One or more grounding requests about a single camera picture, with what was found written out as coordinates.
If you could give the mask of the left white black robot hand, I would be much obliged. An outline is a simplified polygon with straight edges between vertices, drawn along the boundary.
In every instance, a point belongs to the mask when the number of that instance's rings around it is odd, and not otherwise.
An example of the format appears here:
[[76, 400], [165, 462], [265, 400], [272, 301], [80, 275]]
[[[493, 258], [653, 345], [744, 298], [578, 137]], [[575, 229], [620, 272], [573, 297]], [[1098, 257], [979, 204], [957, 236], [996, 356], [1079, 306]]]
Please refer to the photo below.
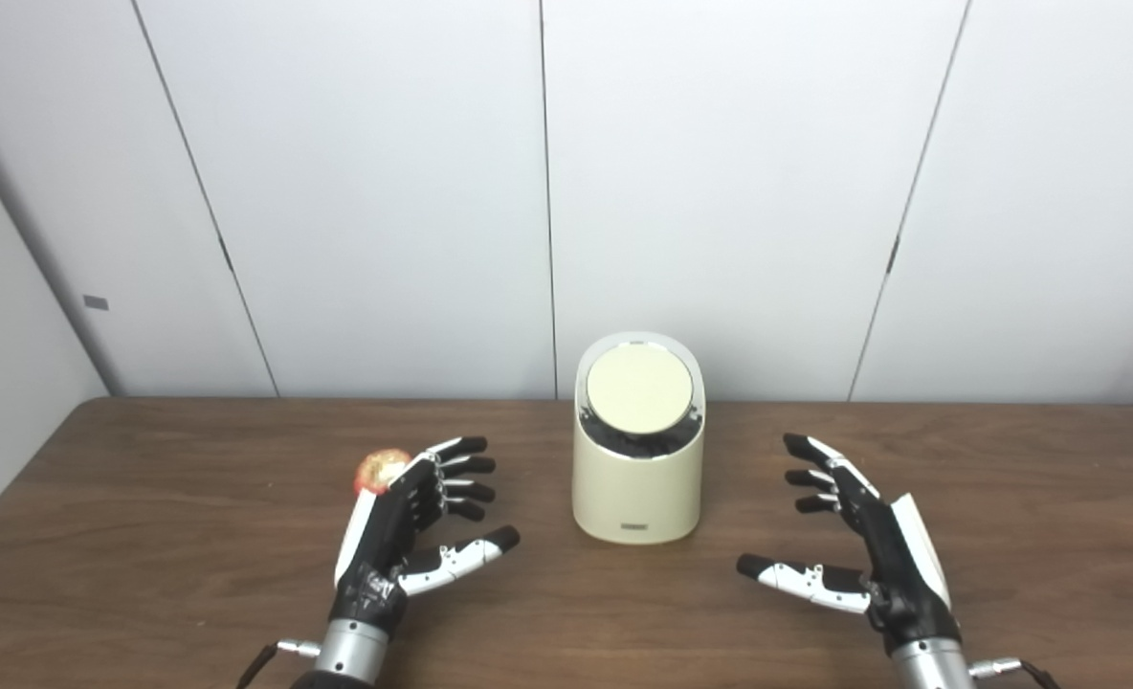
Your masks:
[[503, 526], [453, 544], [416, 548], [421, 533], [445, 516], [482, 521], [496, 496], [472, 480], [492, 474], [483, 436], [461, 436], [410, 453], [386, 448], [366, 454], [355, 473], [356, 502], [334, 568], [329, 618], [392, 636], [414, 596], [443, 588], [510, 552], [522, 539]]

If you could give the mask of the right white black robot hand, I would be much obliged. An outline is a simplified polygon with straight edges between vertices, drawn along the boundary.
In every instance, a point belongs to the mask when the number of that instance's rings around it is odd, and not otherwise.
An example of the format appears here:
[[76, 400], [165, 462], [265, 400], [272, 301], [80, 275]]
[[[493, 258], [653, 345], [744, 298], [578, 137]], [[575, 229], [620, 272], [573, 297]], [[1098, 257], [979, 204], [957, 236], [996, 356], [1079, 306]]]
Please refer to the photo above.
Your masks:
[[786, 433], [784, 445], [811, 466], [785, 473], [787, 484], [816, 490], [798, 499], [798, 513], [838, 514], [863, 541], [869, 565], [808, 565], [746, 553], [736, 560], [739, 575], [812, 605], [863, 615], [887, 654], [929, 638], [961, 643], [945, 572], [915, 499], [881, 497], [854, 462], [819, 439]]

